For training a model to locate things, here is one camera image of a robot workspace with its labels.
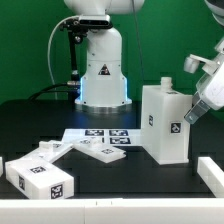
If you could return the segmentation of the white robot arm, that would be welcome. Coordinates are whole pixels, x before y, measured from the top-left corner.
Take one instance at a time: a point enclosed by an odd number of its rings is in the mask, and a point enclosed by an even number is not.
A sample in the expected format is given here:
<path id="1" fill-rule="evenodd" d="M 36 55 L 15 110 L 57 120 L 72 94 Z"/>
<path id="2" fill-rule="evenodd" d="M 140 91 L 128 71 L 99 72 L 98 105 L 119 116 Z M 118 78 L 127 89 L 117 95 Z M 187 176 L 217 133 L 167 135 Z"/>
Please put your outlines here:
<path id="1" fill-rule="evenodd" d="M 113 27 L 112 14 L 139 11 L 145 0 L 64 0 L 75 15 L 69 19 L 72 40 L 87 46 L 87 70 L 81 79 L 81 95 L 76 103 L 97 111 L 118 110 L 131 104 L 127 97 L 126 77 L 121 71 L 122 37 Z M 193 106 L 185 120 L 193 124 L 208 110 L 224 107 L 224 93 L 213 97 L 212 88 L 224 87 L 221 68 L 224 67 L 224 38 L 215 46 L 218 55 L 210 60 L 196 55 L 186 58 L 184 70 L 193 73 L 203 63 L 205 75 L 198 81 Z"/>

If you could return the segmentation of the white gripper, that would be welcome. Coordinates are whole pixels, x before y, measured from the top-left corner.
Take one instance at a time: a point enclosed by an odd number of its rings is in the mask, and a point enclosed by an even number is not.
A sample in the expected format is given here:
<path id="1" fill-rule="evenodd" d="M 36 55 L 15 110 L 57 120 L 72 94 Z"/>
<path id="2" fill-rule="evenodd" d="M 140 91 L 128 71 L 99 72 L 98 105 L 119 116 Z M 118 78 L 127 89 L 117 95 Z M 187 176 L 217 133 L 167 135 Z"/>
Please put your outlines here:
<path id="1" fill-rule="evenodd" d="M 184 116 L 189 124 L 194 124 L 210 108 L 219 110 L 224 107 L 224 38 L 215 50 L 218 54 L 213 60 L 203 59 L 205 74 L 197 82 L 192 108 Z"/>

